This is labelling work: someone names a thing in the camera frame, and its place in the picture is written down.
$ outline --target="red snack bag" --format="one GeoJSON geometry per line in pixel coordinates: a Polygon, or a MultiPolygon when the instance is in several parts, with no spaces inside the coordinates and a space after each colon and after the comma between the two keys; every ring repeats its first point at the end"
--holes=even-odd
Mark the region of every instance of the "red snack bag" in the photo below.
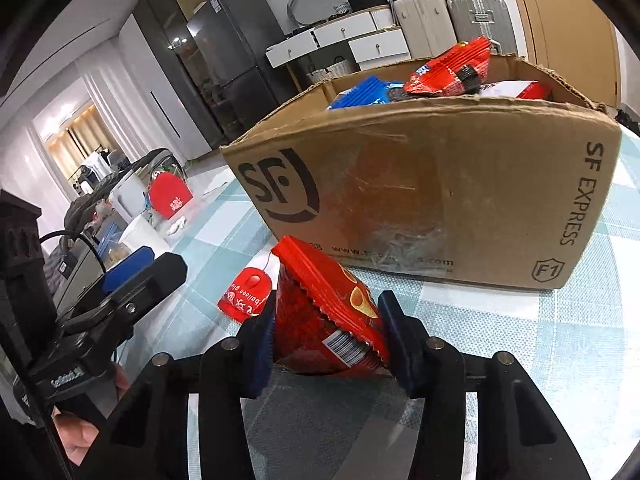
{"type": "Polygon", "coordinates": [[[421,66],[404,90],[434,97],[475,93],[489,74],[490,57],[491,42],[484,36],[463,41],[421,66]]]}
{"type": "Polygon", "coordinates": [[[367,286],[311,245],[285,236],[280,259],[274,362],[300,374],[388,376],[382,321],[367,286]]]}
{"type": "Polygon", "coordinates": [[[238,323],[262,312],[273,283],[260,269],[246,267],[218,301],[218,307],[238,323]]]}

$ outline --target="blue snack package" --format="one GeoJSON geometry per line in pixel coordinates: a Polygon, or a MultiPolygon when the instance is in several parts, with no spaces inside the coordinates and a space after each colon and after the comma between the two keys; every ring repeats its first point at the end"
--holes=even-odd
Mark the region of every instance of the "blue snack package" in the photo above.
{"type": "Polygon", "coordinates": [[[402,82],[385,83],[372,75],[350,90],[338,95],[327,109],[335,110],[336,108],[349,108],[352,106],[387,104],[392,101],[388,90],[402,88],[403,84],[402,82]]]}

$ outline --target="drawer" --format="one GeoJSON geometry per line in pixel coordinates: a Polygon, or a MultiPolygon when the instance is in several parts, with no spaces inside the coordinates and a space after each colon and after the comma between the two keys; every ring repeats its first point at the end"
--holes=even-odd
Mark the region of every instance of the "drawer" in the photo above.
{"type": "Polygon", "coordinates": [[[350,41],[349,46],[358,63],[379,57],[409,53],[404,34],[400,28],[358,38],[350,41]]]}
{"type": "Polygon", "coordinates": [[[377,30],[396,26],[389,7],[386,7],[385,9],[372,10],[371,17],[373,18],[373,23],[375,23],[377,30]]]}
{"type": "Polygon", "coordinates": [[[411,59],[411,54],[408,52],[405,54],[396,54],[395,56],[377,57],[376,59],[369,59],[358,63],[360,70],[369,70],[370,68],[378,68],[379,66],[392,65],[393,63],[399,63],[411,59]]]}
{"type": "Polygon", "coordinates": [[[311,30],[306,30],[293,38],[273,45],[267,50],[267,59],[275,68],[314,50],[318,50],[316,40],[314,40],[311,30]]]}
{"type": "Polygon", "coordinates": [[[376,24],[373,22],[370,12],[360,12],[317,27],[314,34],[320,46],[327,46],[375,30],[376,24]]]}

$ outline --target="red package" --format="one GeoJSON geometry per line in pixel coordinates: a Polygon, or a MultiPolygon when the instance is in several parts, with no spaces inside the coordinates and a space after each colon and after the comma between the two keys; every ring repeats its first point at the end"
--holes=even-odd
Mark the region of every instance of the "red package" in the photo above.
{"type": "Polygon", "coordinates": [[[269,275],[260,269],[246,267],[218,301],[218,307],[229,317],[242,323],[262,312],[271,293],[273,283],[269,275]]]}
{"type": "Polygon", "coordinates": [[[421,66],[403,88],[434,97],[475,93],[489,74],[490,57],[491,42],[484,36],[463,41],[421,66]]]}
{"type": "Polygon", "coordinates": [[[482,97],[516,97],[518,99],[547,99],[551,90],[540,81],[500,81],[480,87],[482,97]]]}
{"type": "Polygon", "coordinates": [[[171,218],[192,198],[184,181],[168,171],[160,173],[149,187],[151,205],[165,218],[171,218]]]}
{"type": "Polygon", "coordinates": [[[313,375],[388,376],[382,321],[367,286],[311,245],[285,236],[280,259],[274,362],[313,375]]]}

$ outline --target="silver suitcase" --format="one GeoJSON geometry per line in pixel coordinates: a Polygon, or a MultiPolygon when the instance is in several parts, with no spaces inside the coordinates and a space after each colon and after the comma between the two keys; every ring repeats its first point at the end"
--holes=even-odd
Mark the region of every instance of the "silver suitcase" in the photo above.
{"type": "Polygon", "coordinates": [[[504,0],[448,0],[447,5],[459,41],[485,36],[498,54],[518,51],[504,0]]]}

